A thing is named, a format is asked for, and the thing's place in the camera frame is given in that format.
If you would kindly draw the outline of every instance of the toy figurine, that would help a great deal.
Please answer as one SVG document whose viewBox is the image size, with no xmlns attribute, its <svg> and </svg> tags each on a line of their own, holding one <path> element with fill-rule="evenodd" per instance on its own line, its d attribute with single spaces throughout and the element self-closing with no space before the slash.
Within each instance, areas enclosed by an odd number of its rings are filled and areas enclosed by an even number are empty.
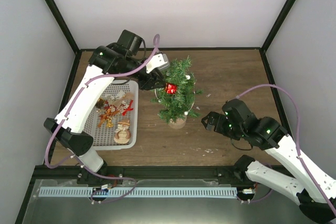
<svg viewBox="0 0 336 224">
<path fill-rule="evenodd" d="M 118 123 L 118 128 L 115 130 L 114 141 L 118 144 L 126 144 L 131 138 L 131 132 L 129 130 L 130 120 L 123 119 Z"/>
</svg>

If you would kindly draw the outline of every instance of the wooden surface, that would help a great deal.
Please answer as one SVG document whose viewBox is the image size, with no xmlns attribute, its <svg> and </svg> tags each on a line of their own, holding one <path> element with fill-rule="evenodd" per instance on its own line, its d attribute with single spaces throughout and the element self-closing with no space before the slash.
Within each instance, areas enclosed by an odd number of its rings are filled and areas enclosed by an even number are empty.
<svg viewBox="0 0 336 224">
<path fill-rule="evenodd" d="M 247 154 L 260 162 L 279 164 L 265 152 L 235 149 L 230 139 L 204 129 L 201 118 L 210 111 L 222 113 L 225 101 L 233 99 L 246 89 L 268 83 L 258 50 L 208 50 L 208 51 L 165 51 L 170 61 L 192 59 L 191 71 L 197 79 L 196 88 L 204 93 L 196 96 L 194 108 L 199 107 L 199 118 L 188 118 L 180 130 L 173 130 L 161 121 L 157 112 L 162 108 L 153 104 L 151 91 L 139 91 L 138 132 L 132 148 L 118 151 L 98 151 L 108 165 L 233 165 Z M 75 91 L 87 67 L 92 52 L 83 52 L 77 75 L 72 87 Z M 242 97 L 257 117 L 270 116 L 279 121 L 271 90 L 261 88 Z M 235 141 L 236 146 L 249 148 L 246 141 Z M 57 163 L 69 152 L 57 143 L 52 164 Z M 69 160 L 64 165 L 74 165 Z"/>
</svg>

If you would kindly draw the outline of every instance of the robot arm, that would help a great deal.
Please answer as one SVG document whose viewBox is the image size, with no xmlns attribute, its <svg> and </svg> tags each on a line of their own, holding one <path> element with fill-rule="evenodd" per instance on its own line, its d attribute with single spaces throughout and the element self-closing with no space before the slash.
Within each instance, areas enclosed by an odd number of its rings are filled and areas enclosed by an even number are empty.
<svg viewBox="0 0 336 224">
<path fill-rule="evenodd" d="M 139 67 L 141 63 L 131 56 L 138 52 L 141 42 L 142 38 L 124 30 L 117 43 L 98 47 L 93 52 L 86 73 L 68 104 L 55 119 L 47 118 L 44 122 L 45 128 L 52 133 L 62 123 L 56 139 L 95 173 L 100 173 L 104 161 L 92 146 L 93 137 L 83 132 L 85 122 L 103 91 L 114 80 L 114 77 L 108 74 L 118 75 Z M 167 56 L 158 53 L 147 62 L 145 68 L 134 72 L 130 77 L 137 78 L 142 90 L 164 88 L 166 82 L 161 71 L 168 66 Z"/>
<path fill-rule="evenodd" d="M 273 118 L 256 118 L 246 104 L 239 99 L 226 102 L 222 110 L 224 114 L 210 112 L 202 119 L 207 130 L 214 128 L 215 132 L 231 139 L 247 140 L 251 146 L 259 147 L 282 163 L 294 178 L 278 173 L 246 155 L 235 164 L 236 176 L 240 178 L 245 176 L 280 192 L 299 205 L 301 211 L 309 218 L 313 219 L 318 216 L 318 219 L 314 219 L 318 223 L 323 223 L 321 218 L 327 218 L 327 220 L 335 218 L 326 200 L 301 165 L 297 157 L 296 144 L 284 127 Z M 301 158 L 335 206 L 336 180 L 322 171 L 302 151 Z"/>
</svg>

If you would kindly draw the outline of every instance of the cable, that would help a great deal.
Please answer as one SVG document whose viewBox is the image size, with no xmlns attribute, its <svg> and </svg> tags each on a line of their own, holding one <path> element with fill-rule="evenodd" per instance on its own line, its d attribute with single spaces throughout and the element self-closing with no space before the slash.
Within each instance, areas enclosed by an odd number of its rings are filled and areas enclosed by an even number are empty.
<svg viewBox="0 0 336 224">
<path fill-rule="evenodd" d="M 237 147 L 236 145 L 234 145 L 234 143 L 233 143 L 233 139 L 232 138 L 230 138 L 230 140 L 231 140 L 231 145 L 234 147 L 234 148 L 236 148 L 236 149 L 238 149 L 238 150 L 240 150 L 240 151 L 251 151 L 252 149 L 253 149 L 253 146 L 251 145 L 251 148 L 250 149 L 242 149 L 242 148 L 239 148 L 239 147 Z"/>
<path fill-rule="evenodd" d="M 308 174 L 308 176 L 310 177 L 310 179 L 313 181 L 314 185 L 317 187 L 318 191 L 321 193 L 322 197 L 325 199 L 325 201 L 327 202 L 327 204 L 329 205 L 331 211 L 334 213 L 334 215 L 336 216 L 336 209 L 334 208 L 333 204 L 331 203 L 331 201 L 328 199 L 328 197 L 326 196 L 326 194 L 324 193 L 324 191 L 322 190 L 322 188 L 320 187 L 319 183 L 316 181 L 316 179 L 314 178 L 314 176 L 312 175 L 312 173 L 309 171 L 309 168 L 307 167 L 307 165 L 305 164 L 304 160 L 301 157 L 301 149 L 300 149 L 300 122 L 301 122 L 301 117 L 300 117 L 300 113 L 299 113 L 299 107 L 297 106 L 297 104 L 295 103 L 293 97 L 283 88 L 273 85 L 273 84 L 260 84 L 260 85 L 256 85 L 246 91 L 244 91 L 243 93 L 241 93 L 240 95 L 237 95 L 236 98 L 239 99 L 240 97 L 242 97 L 244 94 L 254 90 L 254 89 L 258 89 L 261 87 L 272 87 L 272 88 L 276 88 L 280 91 L 282 91 L 283 93 L 285 93 L 288 98 L 291 100 L 291 102 L 293 103 L 294 107 L 295 107 L 295 111 L 296 111 L 296 119 L 297 119 L 297 124 L 296 124 L 296 136 L 295 136 L 295 141 L 296 141 L 296 151 L 298 154 L 298 159 L 301 162 L 302 167 L 305 169 L 306 173 Z"/>
<path fill-rule="evenodd" d="M 154 49 L 153 49 L 151 55 L 148 57 L 147 60 L 145 60 L 145 62 L 144 62 L 143 64 L 141 64 L 140 66 L 138 66 L 136 69 L 133 69 L 132 71 L 127 72 L 127 73 L 102 74 L 102 75 L 100 75 L 100 76 L 96 76 L 96 77 L 94 77 L 94 78 L 91 78 L 89 81 L 87 81 L 87 82 L 85 83 L 85 85 L 88 86 L 91 82 L 93 82 L 93 81 L 95 81 L 95 80 L 97 80 L 97 79 L 100 79 L 100 78 L 105 78 L 105 77 L 124 77 L 124 76 L 129 76 L 129 75 L 132 75 L 132 74 L 138 72 L 140 69 L 144 68 L 144 67 L 147 65 L 147 63 L 153 58 L 153 56 L 155 55 L 155 53 L 159 50 L 159 49 L 158 49 L 159 43 L 160 43 L 160 35 L 159 35 L 159 34 L 156 34 L 156 35 L 154 36 L 154 39 L 153 39 Z M 85 89 L 85 88 L 81 88 L 81 89 L 78 91 L 78 93 L 76 94 L 76 96 L 75 96 L 74 99 L 72 100 L 72 102 L 71 102 L 71 104 L 70 104 L 70 106 L 69 106 L 69 109 L 68 109 L 67 112 L 65 113 L 65 117 L 67 117 L 67 116 L 69 115 L 69 113 L 70 113 L 72 107 L 74 106 L 75 102 L 77 101 L 78 97 L 80 96 L 80 94 L 83 92 L 84 89 Z M 54 168 L 58 167 L 59 165 L 61 165 L 65 160 L 67 160 L 67 159 L 70 158 L 70 157 L 76 157 L 74 154 L 71 154 L 71 155 L 65 157 L 64 159 L 62 159 L 62 160 L 61 160 L 59 163 L 57 163 L 56 165 L 51 165 L 51 164 L 49 163 L 48 155 L 49 155 L 50 147 L 51 147 L 51 145 L 52 145 L 53 140 L 54 140 L 55 137 L 56 137 L 56 134 L 58 133 L 58 131 L 61 129 L 62 125 L 64 124 L 64 121 L 65 121 L 65 119 L 63 119 L 63 120 L 59 123 L 59 125 L 56 127 L 55 131 L 54 131 L 53 134 L 51 135 L 51 137 L 50 137 L 50 139 L 49 139 L 49 142 L 48 142 L 48 144 L 47 144 L 47 148 L 46 148 L 46 152 L 45 152 L 45 157 L 44 157 L 44 159 L 45 159 L 45 164 L 46 164 L 46 166 L 47 166 L 48 168 L 50 168 L 50 169 L 54 169 Z M 135 179 L 133 179 L 133 178 L 119 178 L 119 177 L 117 177 L 117 178 L 113 178 L 113 177 L 107 177 L 107 176 L 102 176 L 102 175 L 100 175 L 100 174 L 97 174 L 97 173 L 91 171 L 91 170 L 90 170 L 89 168 L 87 168 L 86 166 L 85 166 L 85 169 L 86 169 L 88 172 L 90 172 L 91 174 L 93 174 L 93 175 L 95 175 L 95 176 L 97 176 L 97 177 L 100 177 L 100 178 L 111 179 L 111 180 L 114 180 L 114 179 L 120 179 L 120 180 L 132 180 L 132 181 L 135 181 L 135 185 L 134 185 L 134 187 L 133 187 L 129 192 L 127 192 L 126 194 L 120 196 L 120 197 L 117 198 L 117 199 L 114 199 L 113 201 L 116 201 L 116 200 L 118 200 L 118 199 L 121 199 L 121 198 L 125 197 L 126 195 L 130 194 L 130 193 L 135 189 L 135 187 L 137 186 L 137 185 L 136 185 L 136 184 L 137 184 L 137 181 L 136 181 Z"/>
<path fill-rule="evenodd" d="M 76 159 L 78 160 L 79 163 L 83 164 L 82 161 L 81 161 L 78 157 L 76 157 Z M 85 168 L 85 170 L 87 170 L 89 173 L 91 173 L 91 174 L 93 174 L 93 175 L 95 175 L 95 176 L 97 176 L 97 177 L 99 177 L 99 178 L 110 179 L 110 180 L 131 180 L 131 181 L 134 182 L 134 186 L 133 186 L 127 193 L 121 195 L 121 196 L 118 197 L 118 198 L 115 198 L 115 199 L 112 199 L 112 200 L 104 200 L 104 201 L 100 201 L 99 203 L 103 203 L 103 204 L 105 204 L 105 203 L 110 203 L 110 202 L 114 202 L 114 201 L 117 201 L 117 200 L 119 200 L 119 199 L 122 199 L 122 198 L 126 197 L 128 194 L 130 194 L 131 192 L 133 192 L 133 191 L 135 190 L 136 186 L 137 186 L 137 185 L 136 185 L 136 184 L 137 184 L 137 181 L 136 181 L 134 178 L 128 178 L 128 177 L 121 177 L 121 178 L 120 178 L 120 177 L 103 176 L 103 175 L 100 175 L 100 174 L 98 174 L 98 173 L 95 173 L 95 172 L 91 171 L 91 170 L 90 170 L 88 167 L 86 167 L 86 166 L 84 166 L 84 168 Z M 95 200 L 93 199 L 94 195 L 97 194 L 97 193 L 100 192 L 100 191 L 104 191 L 104 190 L 97 190 L 97 191 L 94 191 L 94 192 L 91 194 L 90 199 L 91 199 L 92 203 L 95 201 Z"/>
</svg>

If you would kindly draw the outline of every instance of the white tray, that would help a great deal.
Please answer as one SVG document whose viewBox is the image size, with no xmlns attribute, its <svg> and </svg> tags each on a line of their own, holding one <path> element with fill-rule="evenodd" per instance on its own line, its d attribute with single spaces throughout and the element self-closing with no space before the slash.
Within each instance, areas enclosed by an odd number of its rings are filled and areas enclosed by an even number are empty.
<svg viewBox="0 0 336 224">
<path fill-rule="evenodd" d="M 123 83 L 125 80 L 117 80 L 113 81 L 113 83 Z M 112 95 L 116 96 L 120 91 L 125 93 L 131 92 L 134 95 L 132 111 L 126 113 L 125 116 L 118 114 L 113 119 L 114 126 L 111 128 L 106 127 L 106 123 L 104 123 L 100 128 L 97 127 L 98 123 L 100 122 L 99 115 L 101 112 L 97 112 L 97 108 L 94 107 L 90 112 L 88 119 L 84 126 L 84 132 L 88 133 L 89 135 L 93 136 L 93 147 L 96 151 L 103 151 L 103 150 L 120 150 L 131 148 L 135 144 L 135 140 L 137 139 L 137 124 L 138 124 L 138 96 L 139 96 L 139 86 L 138 83 L 135 81 L 129 81 L 124 85 L 113 85 L 110 84 L 105 91 L 103 92 L 102 96 L 105 95 Z M 118 144 L 114 141 L 114 131 L 117 129 L 118 122 L 122 119 L 130 119 L 131 126 L 129 128 L 131 132 L 131 139 L 127 144 Z"/>
</svg>

